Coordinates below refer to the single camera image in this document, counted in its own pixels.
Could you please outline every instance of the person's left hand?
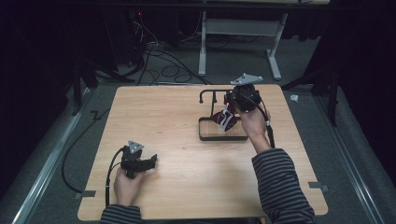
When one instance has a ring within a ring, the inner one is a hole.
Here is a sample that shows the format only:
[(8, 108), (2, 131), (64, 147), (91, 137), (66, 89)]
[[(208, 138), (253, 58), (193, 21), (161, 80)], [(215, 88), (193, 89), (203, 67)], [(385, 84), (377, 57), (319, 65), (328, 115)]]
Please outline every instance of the person's left hand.
[(114, 181), (114, 190), (116, 191), (116, 204), (123, 206), (133, 206), (134, 200), (140, 190), (140, 182), (145, 175), (144, 172), (138, 173), (134, 179), (126, 176), (126, 171), (119, 168), (117, 170), (117, 177)]

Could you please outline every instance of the metal bracket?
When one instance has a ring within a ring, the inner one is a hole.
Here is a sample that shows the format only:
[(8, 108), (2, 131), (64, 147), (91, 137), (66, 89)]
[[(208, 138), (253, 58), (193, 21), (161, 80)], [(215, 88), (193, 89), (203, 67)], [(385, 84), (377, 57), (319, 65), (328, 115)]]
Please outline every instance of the metal bracket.
[(138, 144), (132, 140), (128, 141), (128, 145), (129, 145), (129, 150), (131, 151), (131, 154), (136, 153), (138, 150), (140, 150), (144, 147), (143, 145)]
[(255, 76), (248, 75), (248, 74), (244, 73), (244, 75), (242, 75), (241, 77), (237, 78), (234, 81), (231, 81), (231, 84), (236, 85), (236, 86), (242, 86), (242, 85), (246, 85), (246, 84), (258, 82), (258, 81), (262, 81), (262, 77), (255, 77)]
[(75, 199), (94, 198), (96, 190), (84, 190), (82, 193), (76, 193)]
[(246, 141), (248, 140), (248, 136), (247, 135), (236, 135), (236, 136), (202, 136), (202, 132), (201, 132), (201, 125), (200, 123), (203, 121), (210, 121), (213, 122), (212, 118), (210, 117), (202, 117), (199, 118), (198, 120), (198, 133), (199, 133), (199, 139), (201, 141)]
[(329, 186), (322, 185), (320, 182), (308, 182), (309, 188), (311, 189), (321, 189), (323, 193), (329, 192)]

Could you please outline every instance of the desk leg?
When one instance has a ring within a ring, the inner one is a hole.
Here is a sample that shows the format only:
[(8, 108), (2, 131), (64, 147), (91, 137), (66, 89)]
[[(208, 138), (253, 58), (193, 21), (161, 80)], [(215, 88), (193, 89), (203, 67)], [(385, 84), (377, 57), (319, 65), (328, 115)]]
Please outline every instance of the desk leg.
[(199, 54), (199, 70), (201, 77), (206, 75), (206, 12), (202, 12), (201, 51)]
[(268, 61), (270, 63), (271, 70), (272, 70), (275, 80), (281, 79), (279, 68), (277, 67), (277, 63), (276, 63), (276, 59), (275, 59), (275, 53), (276, 53), (277, 46), (279, 45), (279, 41), (280, 41), (280, 37), (282, 36), (283, 29), (285, 28), (287, 17), (288, 17), (287, 13), (282, 14), (282, 18), (279, 22), (279, 25), (277, 26), (274, 46), (272, 49), (267, 50)]

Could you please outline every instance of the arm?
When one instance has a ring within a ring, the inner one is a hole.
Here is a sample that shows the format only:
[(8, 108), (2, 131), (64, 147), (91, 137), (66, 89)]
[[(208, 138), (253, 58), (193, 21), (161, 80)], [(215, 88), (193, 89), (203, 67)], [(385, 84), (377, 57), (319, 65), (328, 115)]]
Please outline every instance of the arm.
[(142, 223), (140, 208), (136, 206), (126, 207), (119, 204), (111, 204), (102, 213), (100, 223), (103, 224), (137, 224)]
[(105, 208), (102, 213), (101, 223), (142, 223), (140, 208), (134, 206), (134, 201), (137, 198), (143, 175), (144, 173), (139, 173), (134, 179), (130, 179), (126, 176), (125, 171), (119, 168), (114, 181), (117, 202)]
[(273, 223), (314, 223), (314, 210), (301, 191), (294, 163), (283, 149), (271, 148), (260, 110), (238, 113), (257, 152), (252, 162), (259, 182), (262, 210)]
[(273, 223), (315, 223), (314, 210), (301, 191), (294, 163), (280, 148), (252, 159), (262, 210)]

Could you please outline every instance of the person's right hand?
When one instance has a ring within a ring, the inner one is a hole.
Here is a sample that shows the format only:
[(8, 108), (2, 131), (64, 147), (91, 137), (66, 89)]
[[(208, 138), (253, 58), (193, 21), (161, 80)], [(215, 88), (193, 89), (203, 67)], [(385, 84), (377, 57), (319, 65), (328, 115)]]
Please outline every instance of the person's right hand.
[(114, 181), (114, 190), (116, 191), (116, 204), (123, 206), (133, 206), (134, 200), (140, 190), (140, 183), (145, 172), (138, 173), (134, 179), (126, 176), (126, 171), (119, 168), (117, 170), (117, 177)]
[[(271, 145), (265, 136), (267, 128), (262, 112), (258, 108), (255, 108), (249, 112), (242, 112), (238, 109), (236, 109), (236, 111), (241, 117), (242, 128), (249, 137), (250, 142), (254, 146), (257, 154), (263, 152), (264, 150), (271, 149)], [(271, 118), (269, 112), (266, 111), (266, 113), (268, 119)]]
[(236, 111), (241, 117), (242, 128), (244, 129), (245, 133), (247, 133), (247, 136), (249, 137), (265, 136), (265, 132), (267, 131), (267, 128), (265, 126), (264, 116), (262, 115), (262, 112), (258, 108), (255, 108), (254, 110), (249, 112), (242, 112), (236, 108)]

